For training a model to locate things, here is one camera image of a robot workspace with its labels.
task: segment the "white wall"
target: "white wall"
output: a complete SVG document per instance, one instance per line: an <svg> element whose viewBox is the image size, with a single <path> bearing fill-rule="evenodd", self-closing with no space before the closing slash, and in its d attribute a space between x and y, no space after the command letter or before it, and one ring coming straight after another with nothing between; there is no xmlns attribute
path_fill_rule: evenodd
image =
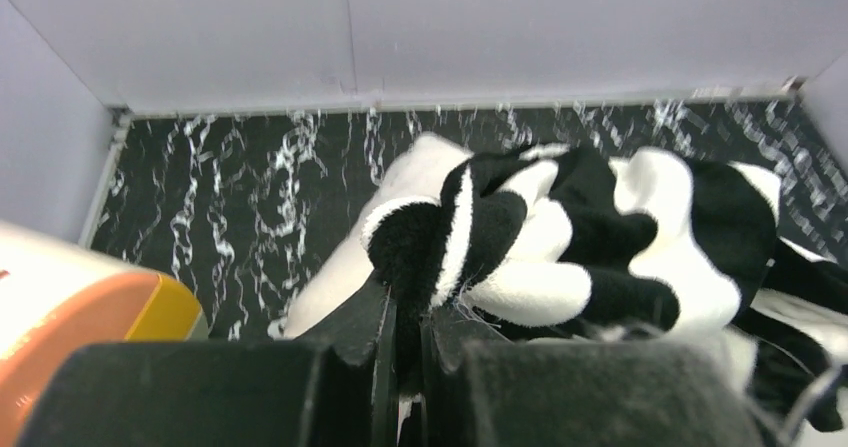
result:
<svg viewBox="0 0 848 447"><path fill-rule="evenodd" d="M848 51L810 79L802 93L807 111L831 151L843 166L848 166Z"/></svg>
<svg viewBox="0 0 848 447"><path fill-rule="evenodd" d="M12 1L137 112L780 83L848 47L848 0Z"/></svg>
<svg viewBox="0 0 848 447"><path fill-rule="evenodd" d="M0 218L76 242L111 118L8 0L0 0Z"/></svg>

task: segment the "black plastic part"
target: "black plastic part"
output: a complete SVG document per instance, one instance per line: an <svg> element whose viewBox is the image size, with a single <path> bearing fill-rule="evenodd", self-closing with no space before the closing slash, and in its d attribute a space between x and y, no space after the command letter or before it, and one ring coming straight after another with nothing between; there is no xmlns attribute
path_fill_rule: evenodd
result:
<svg viewBox="0 0 848 447"><path fill-rule="evenodd" d="M403 422L397 447L421 447L424 445L424 412L421 402L412 404L409 417Z"/></svg>
<svg viewBox="0 0 848 447"><path fill-rule="evenodd" d="M369 279L296 341L85 347L17 445L394 445L394 312Z"/></svg>
<svg viewBox="0 0 848 447"><path fill-rule="evenodd" d="M689 348L517 344L467 317L445 307L422 326L420 445L762 445L744 404Z"/></svg>

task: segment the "orange container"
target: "orange container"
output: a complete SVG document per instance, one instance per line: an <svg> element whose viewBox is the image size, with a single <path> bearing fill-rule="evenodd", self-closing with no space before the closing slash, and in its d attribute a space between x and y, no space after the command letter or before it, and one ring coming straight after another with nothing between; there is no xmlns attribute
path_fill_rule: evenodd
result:
<svg viewBox="0 0 848 447"><path fill-rule="evenodd" d="M13 445L76 349L207 336L200 304L177 280L0 222L0 445Z"/></svg>

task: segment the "black and white plush toy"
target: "black and white plush toy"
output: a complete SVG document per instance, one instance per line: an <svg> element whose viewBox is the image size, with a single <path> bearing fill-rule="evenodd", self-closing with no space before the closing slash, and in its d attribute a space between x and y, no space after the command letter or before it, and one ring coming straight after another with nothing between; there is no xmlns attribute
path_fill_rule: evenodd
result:
<svg viewBox="0 0 848 447"><path fill-rule="evenodd" d="M440 198L388 202L363 229L398 302L398 373L414 375L418 322L446 302L528 338L540 327L591 338L647 326L690 341L733 329L759 348L749 393L786 416L833 358L757 299L848 316L848 274L779 237L779 195L766 169L654 148L612 160L562 144L477 154ZM834 391L806 414L820 431L842 428Z"/></svg>

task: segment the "black marbled floor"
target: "black marbled floor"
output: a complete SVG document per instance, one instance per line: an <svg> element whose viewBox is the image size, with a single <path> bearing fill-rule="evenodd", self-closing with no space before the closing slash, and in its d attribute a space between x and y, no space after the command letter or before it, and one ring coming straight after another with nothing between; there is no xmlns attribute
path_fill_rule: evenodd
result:
<svg viewBox="0 0 848 447"><path fill-rule="evenodd" d="M278 337L293 293L423 131L474 151L653 145L766 166L784 181L781 233L848 263L846 177L791 101L137 121L93 248L189 285L213 336Z"/></svg>

